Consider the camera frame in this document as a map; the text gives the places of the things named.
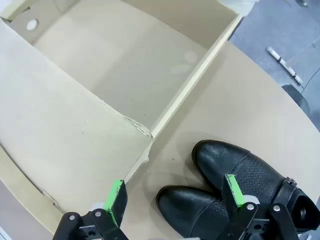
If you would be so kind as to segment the dark table leg base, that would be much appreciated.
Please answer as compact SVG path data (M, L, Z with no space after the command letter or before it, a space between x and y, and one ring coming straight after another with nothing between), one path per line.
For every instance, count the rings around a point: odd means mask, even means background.
M303 112L307 116L309 116L310 107L307 100L302 96L302 94L292 84L283 85L282 88L294 100L294 102L303 110Z

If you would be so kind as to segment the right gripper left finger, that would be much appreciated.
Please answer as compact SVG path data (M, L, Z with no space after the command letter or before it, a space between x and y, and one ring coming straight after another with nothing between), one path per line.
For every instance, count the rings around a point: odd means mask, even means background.
M55 231L53 240L128 240L121 223L128 202L124 180L114 181L102 208L81 216L65 213Z

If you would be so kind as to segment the white floor marker strip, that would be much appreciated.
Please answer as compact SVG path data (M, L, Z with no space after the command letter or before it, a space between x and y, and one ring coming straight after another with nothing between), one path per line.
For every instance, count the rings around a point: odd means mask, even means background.
M300 76L287 65L287 62L272 48L267 47L266 51L291 75L291 77L301 86L303 84Z

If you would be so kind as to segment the cardboard shoe box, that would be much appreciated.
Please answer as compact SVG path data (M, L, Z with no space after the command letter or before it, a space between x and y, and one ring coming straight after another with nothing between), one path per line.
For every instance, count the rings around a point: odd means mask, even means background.
M240 19L223 0L0 0L0 144L55 210L85 214Z

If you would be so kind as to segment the black leather buckle shoe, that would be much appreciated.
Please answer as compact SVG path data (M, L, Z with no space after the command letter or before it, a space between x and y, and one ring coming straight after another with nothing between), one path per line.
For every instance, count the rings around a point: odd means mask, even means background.
M183 238L216 240L230 223L220 194L191 186L161 188L156 205L167 223Z
M191 155L215 192L222 192L224 176L232 174L244 195L255 196L262 204L285 205L298 233L315 230L320 225L320 210L296 182L249 150L207 139L198 142Z

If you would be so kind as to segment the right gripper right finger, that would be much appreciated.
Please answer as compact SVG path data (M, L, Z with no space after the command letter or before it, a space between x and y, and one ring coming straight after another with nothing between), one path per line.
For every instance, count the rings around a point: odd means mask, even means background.
M299 240L287 207L281 203L262 204L246 201L235 175L223 179L222 199L229 224L221 240Z

